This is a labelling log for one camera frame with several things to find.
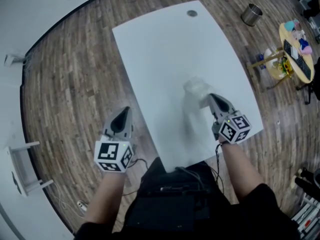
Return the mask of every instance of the human arm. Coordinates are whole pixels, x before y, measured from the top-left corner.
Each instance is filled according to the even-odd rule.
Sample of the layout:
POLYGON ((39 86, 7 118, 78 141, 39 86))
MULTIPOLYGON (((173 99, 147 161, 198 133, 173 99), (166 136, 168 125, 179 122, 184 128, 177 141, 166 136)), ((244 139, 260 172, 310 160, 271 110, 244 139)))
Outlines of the human arm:
POLYGON ((125 173, 107 172, 93 196, 84 220, 113 227, 123 194, 125 173))
POLYGON ((277 204, 274 192, 264 184, 262 176, 238 144, 223 144, 222 152, 231 184, 240 202, 238 212, 243 227, 255 239, 300 239, 297 224, 277 204))
POLYGON ((74 240, 99 239, 111 234, 125 184, 125 173, 107 172, 87 207, 74 240))
POLYGON ((238 144, 227 143, 221 148, 234 192, 241 201, 264 181, 238 144))

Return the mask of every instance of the round yellow table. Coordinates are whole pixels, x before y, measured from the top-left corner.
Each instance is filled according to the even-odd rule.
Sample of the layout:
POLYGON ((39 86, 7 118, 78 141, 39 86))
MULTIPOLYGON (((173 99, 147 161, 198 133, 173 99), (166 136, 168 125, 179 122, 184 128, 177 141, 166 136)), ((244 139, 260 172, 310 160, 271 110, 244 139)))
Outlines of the round yellow table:
POLYGON ((305 84, 309 84, 313 79, 314 79, 314 74, 315 74, 315 68, 314 68, 314 62, 312 60, 312 56, 311 54, 301 54, 300 53, 300 50, 299 50, 299 47, 300 47, 300 43, 299 43, 299 40, 296 40, 293 35, 292 35, 292 32, 289 32, 286 30, 285 28, 285 24, 282 23, 279 27, 279 35, 280 35, 280 39, 281 39, 281 44, 282 44, 282 47, 278 48, 278 53, 277 54, 272 54, 270 57, 262 60, 262 61, 259 61, 255 64, 252 64, 252 65, 248 65, 247 66, 247 69, 250 70, 250 69, 253 69, 254 67, 256 66, 259 66, 261 64, 264 64, 266 62, 269 62, 269 61, 272 61, 274 59, 277 59, 277 58, 280 58, 282 56, 286 56, 291 64, 291 68, 293 69, 293 71, 291 71, 289 74, 286 74, 284 77, 281 77, 281 74, 279 74, 279 70, 277 70, 275 67, 273 66, 267 66, 267 69, 270 73, 270 75, 277 79, 277 80, 280 80, 276 85, 273 86, 276 87, 277 85, 279 85, 280 83, 282 83, 285 79, 289 78, 291 75, 293 75, 293 73, 296 73, 296 75, 298 76, 298 78, 304 82, 305 84), (289 54, 287 54, 285 51, 284 51, 284 48, 283 48, 283 45, 284 45, 284 41, 287 40, 290 45, 292 45, 293 47, 295 47, 298 51, 298 53, 303 57, 305 63, 308 65, 308 67, 310 68, 311 70, 311 77, 310 77, 310 80, 305 76, 305 74, 303 73, 303 71, 300 69, 300 67, 297 65, 297 63, 290 57, 289 54))

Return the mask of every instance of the toy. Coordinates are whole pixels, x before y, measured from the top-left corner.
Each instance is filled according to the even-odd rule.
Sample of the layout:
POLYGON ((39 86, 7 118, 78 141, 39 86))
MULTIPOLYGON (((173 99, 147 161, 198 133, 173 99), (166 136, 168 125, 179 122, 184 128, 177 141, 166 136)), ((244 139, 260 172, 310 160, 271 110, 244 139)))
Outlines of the toy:
POLYGON ((304 47, 304 49, 302 50, 302 49, 299 49, 300 50, 300 52, 303 54, 303 55, 308 55, 308 54, 312 54, 312 48, 311 48, 311 46, 306 46, 306 47, 304 47))
POLYGON ((295 27, 295 23, 292 20, 288 21, 284 24, 284 27, 287 31, 291 32, 295 27))
POLYGON ((300 43, 300 45, 301 45, 301 50, 304 50, 305 47, 309 46, 308 41, 304 40, 303 38, 300 38, 300 39, 299 39, 299 43, 300 43))

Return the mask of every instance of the keyboard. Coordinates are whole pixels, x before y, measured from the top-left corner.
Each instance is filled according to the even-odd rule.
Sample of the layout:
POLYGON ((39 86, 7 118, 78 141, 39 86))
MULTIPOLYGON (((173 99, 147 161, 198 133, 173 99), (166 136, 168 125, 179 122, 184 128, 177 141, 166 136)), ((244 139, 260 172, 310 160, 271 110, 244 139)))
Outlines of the keyboard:
POLYGON ((283 49, 295 61, 295 63, 302 70, 302 72, 304 73, 306 78, 311 80, 311 70, 310 70, 310 68, 308 67, 308 65, 305 62, 304 58, 300 54, 298 54, 298 59, 295 59, 295 58, 293 58, 291 56, 291 44, 287 40, 284 40, 283 49))

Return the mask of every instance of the electronic device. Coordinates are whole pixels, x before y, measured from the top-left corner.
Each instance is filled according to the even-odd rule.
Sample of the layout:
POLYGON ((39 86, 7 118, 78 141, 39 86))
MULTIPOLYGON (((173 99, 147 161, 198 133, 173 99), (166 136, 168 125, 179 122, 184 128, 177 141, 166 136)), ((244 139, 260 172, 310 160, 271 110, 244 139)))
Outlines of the electronic device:
POLYGON ((284 51, 287 54, 289 54, 289 56, 295 61, 295 63, 302 70, 302 72, 306 76, 306 78, 311 80, 311 70, 308 67, 307 63, 305 62, 304 58, 300 54, 298 54, 298 58, 295 59, 293 54, 291 53, 291 47, 292 47, 292 45, 287 40, 284 40, 284 42, 283 42, 284 51))
POLYGON ((299 58, 298 50, 295 47, 291 46, 290 51, 291 51, 290 54, 291 54, 292 58, 297 60, 299 58))

